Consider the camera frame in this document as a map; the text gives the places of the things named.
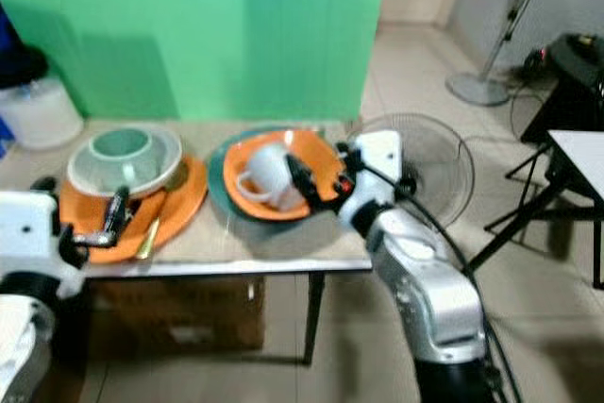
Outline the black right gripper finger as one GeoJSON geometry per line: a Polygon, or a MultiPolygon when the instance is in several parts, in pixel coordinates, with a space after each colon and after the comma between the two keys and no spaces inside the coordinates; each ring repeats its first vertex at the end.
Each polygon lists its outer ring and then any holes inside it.
{"type": "Polygon", "coordinates": [[[336,212],[340,207],[341,180],[339,178],[327,183],[320,183],[314,179],[308,182],[308,209],[311,216],[327,210],[336,212]]]}
{"type": "Polygon", "coordinates": [[[293,153],[286,154],[286,169],[290,174],[291,183],[300,193],[318,192],[318,180],[309,165],[293,153]]]}

